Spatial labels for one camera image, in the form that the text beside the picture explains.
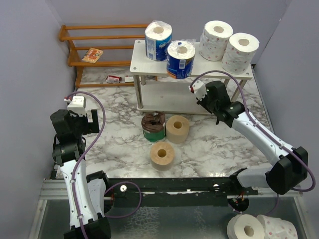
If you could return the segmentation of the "blue roll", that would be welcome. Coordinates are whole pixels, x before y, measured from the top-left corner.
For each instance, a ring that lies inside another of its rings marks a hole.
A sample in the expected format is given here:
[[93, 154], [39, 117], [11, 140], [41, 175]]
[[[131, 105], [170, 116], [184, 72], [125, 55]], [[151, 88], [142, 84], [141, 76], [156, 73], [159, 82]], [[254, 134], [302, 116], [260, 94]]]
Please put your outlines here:
[[171, 38], [171, 25], [163, 21], [151, 22], [145, 29], [146, 56], [154, 61], [166, 60]]
[[194, 40], [175, 40], [167, 48], [167, 73], [175, 79], [185, 79], [191, 75], [195, 58]]

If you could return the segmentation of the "brown roll green wrapper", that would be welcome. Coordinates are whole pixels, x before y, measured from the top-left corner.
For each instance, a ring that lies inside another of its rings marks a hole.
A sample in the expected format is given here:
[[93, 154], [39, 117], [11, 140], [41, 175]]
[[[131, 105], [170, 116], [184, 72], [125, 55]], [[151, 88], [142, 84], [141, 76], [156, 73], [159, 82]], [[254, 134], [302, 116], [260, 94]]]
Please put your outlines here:
[[143, 135], [150, 142], [157, 142], [166, 136], [164, 112], [146, 113], [141, 121]]

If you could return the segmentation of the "small white card box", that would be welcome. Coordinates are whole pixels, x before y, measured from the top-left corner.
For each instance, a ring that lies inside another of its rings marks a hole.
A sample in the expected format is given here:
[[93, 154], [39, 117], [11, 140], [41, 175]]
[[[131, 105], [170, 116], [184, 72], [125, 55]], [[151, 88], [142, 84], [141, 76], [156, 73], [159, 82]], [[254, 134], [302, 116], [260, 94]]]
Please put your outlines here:
[[124, 80], [125, 80], [125, 83], [131, 83], [134, 81], [134, 77], [133, 76], [130, 76], [130, 75], [126, 75], [124, 77]]

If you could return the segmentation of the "white two-tier shelf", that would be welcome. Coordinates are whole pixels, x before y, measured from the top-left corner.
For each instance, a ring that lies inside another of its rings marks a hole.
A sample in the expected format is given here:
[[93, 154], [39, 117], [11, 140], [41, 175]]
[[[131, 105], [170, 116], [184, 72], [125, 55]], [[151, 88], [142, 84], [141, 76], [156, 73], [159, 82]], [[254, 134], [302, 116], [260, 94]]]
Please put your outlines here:
[[[199, 42], [195, 43], [196, 51]], [[209, 70], [224, 70], [221, 61], [208, 61], [198, 52], [195, 54], [191, 77], [197, 77]], [[172, 114], [200, 114], [209, 113], [198, 105], [195, 96], [189, 91], [190, 83], [186, 79], [177, 82], [150, 81], [146, 83], [145, 76], [168, 77], [166, 61], [154, 61], [146, 56], [145, 40], [136, 40], [131, 58], [130, 72], [134, 77], [137, 97], [137, 110], [140, 112], [160, 111]], [[243, 73], [234, 76], [239, 82], [232, 101], [239, 96], [239, 89], [243, 89], [248, 80], [253, 78], [251, 66]]]

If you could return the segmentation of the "white dotted roll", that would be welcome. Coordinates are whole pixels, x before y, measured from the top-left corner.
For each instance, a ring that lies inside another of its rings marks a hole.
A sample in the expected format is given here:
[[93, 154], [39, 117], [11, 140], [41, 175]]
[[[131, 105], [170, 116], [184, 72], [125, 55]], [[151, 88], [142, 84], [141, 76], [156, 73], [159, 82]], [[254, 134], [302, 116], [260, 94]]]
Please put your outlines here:
[[200, 37], [199, 54], [209, 61], [223, 58], [233, 28], [226, 22], [213, 20], [205, 24]]
[[231, 74], [243, 74], [250, 67], [259, 44], [259, 40], [251, 34], [233, 34], [222, 58], [222, 68]]

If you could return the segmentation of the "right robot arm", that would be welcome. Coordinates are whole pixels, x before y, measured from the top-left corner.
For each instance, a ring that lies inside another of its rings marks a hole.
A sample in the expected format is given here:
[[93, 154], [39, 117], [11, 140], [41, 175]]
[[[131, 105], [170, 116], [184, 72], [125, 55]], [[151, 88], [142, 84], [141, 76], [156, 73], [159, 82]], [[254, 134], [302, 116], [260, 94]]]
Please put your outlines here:
[[308, 152], [276, 137], [251, 112], [246, 112], [241, 102], [231, 102], [224, 83], [196, 80], [189, 89], [198, 105], [244, 135], [271, 164], [268, 168], [244, 168], [232, 174], [229, 189], [233, 194], [240, 195], [248, 187], [267, 187], [284, 195], [307, 178]]

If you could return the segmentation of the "blue roll front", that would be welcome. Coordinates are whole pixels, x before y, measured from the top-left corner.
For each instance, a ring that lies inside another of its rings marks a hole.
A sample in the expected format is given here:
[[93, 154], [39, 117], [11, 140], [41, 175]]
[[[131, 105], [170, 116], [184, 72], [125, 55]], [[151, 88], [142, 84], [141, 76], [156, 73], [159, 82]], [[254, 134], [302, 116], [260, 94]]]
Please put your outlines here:
[[194, 40], [175, 40], [167, 48], [167, 73], [175, 79], [185, 79], [191, 75], [195, 58]]

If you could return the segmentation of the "tan paper roll front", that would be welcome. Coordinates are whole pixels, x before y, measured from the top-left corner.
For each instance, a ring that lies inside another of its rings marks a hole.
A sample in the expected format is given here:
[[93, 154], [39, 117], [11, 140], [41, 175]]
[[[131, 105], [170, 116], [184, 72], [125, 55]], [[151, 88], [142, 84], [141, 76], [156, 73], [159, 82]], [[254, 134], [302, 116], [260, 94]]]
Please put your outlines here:
[[160, 171], [169, 170], [175, 158], [174, 148], [167, 142], [156, 142], [150, 150], [152, 166]]

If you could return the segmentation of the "orange snack packet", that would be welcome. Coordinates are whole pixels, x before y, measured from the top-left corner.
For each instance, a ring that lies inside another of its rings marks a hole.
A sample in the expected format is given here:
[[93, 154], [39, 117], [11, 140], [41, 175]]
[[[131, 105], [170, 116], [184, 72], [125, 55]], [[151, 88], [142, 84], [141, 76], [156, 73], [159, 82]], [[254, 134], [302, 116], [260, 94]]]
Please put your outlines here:
[[102, 54], [103, 51], [100, 49], [89, 48], [88, 51], [85, 53], [84, 57], [82, 58], [82, 61], [95, 64]]

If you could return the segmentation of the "white roll on floor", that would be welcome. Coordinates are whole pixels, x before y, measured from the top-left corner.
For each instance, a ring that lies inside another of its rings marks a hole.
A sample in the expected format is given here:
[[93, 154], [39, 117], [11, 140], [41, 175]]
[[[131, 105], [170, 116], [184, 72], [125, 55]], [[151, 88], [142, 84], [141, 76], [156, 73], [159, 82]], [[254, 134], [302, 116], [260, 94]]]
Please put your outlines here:
[[252, 215], [237, 215], [227, 225], [229, 239], [264, 239], [262, 224]]

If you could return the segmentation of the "orange wooden rack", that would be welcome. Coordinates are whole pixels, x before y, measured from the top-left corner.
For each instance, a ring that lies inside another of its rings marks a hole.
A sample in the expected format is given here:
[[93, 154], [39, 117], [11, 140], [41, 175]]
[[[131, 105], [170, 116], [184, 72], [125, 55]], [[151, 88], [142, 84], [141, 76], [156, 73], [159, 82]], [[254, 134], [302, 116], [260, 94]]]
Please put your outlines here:
[[99, 84], [82, 84], [82, 76], [85, 68], [94, 67], [128, 67], [131, 64], [130, 60], [111, 60], [111, 61], [97, 61], [95, 63], [85, 62], [82, 57], [79, 56], [79, 51], [89, 51], [91, 46], [76, 46], [74, 41], [80, 40], [126, 40], [126, 39], [144, 39], [142, 34], [126, 34], [126, 35], [81, 35], [71, 36], [70, 30], [110, 30], [110, 29], [146, 29], [147, 23], [141, 24], [113, 24], [113, 25], [62, 25], [58, 33], [58, 39], [61, 42], [67, 42], [69, 47], [69, 55], [67, 59], [67, 65], [69, 67], [75, 67], [77, 71], [75, 87], [115, 87], [115, 86], [133, 86], [134, 83], [99, 83]]

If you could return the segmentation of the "tan paper roll rear-left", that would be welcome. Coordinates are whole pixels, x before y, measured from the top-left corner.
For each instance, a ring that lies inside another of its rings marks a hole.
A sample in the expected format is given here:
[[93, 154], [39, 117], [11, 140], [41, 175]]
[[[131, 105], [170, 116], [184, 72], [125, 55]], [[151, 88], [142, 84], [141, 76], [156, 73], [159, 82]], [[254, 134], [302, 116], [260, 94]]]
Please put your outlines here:
[[166, 123], [166, 137], [175, 144], [183, 143], [186, 141], [189, 133], [189, 121], [182, 116], [172, 116]]

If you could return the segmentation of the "dotted roll on floor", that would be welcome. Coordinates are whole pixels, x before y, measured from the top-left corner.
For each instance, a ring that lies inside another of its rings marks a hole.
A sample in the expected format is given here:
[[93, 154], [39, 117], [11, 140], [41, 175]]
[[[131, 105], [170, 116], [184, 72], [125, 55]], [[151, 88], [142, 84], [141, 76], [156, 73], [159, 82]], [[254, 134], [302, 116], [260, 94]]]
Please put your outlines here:
[[265, 239], [298, 239], [297, 230], [289, 221], [264, 215], [258, 215], [257, 220], [263, 226]]

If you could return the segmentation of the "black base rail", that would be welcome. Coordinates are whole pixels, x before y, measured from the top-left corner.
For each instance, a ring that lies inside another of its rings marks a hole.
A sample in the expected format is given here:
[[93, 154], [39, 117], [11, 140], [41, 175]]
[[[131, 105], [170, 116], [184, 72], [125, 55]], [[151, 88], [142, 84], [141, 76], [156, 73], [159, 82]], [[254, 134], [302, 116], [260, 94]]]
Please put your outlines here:
[[227, 206], [229, 197], [257, 195], [252, 188], [242, 188], [232, 177], [195, 178], [111, 178], [107, 187], [116, 183], [127, 186], [126, 192], [116, 186], [105, 196], [105, 206], [187, 207]]

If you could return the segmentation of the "red white small box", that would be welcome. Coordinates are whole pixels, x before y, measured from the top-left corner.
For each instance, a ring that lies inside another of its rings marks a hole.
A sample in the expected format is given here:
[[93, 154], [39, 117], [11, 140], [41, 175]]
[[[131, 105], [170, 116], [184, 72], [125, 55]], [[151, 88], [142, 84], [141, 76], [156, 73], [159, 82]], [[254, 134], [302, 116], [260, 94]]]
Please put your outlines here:
[[114, 75], [108, 75], [106, 78], [106, 82], [109, 84], [117, 84], [120, 83], [122, 80], [121, 77], [119, 76], [114, 76]]

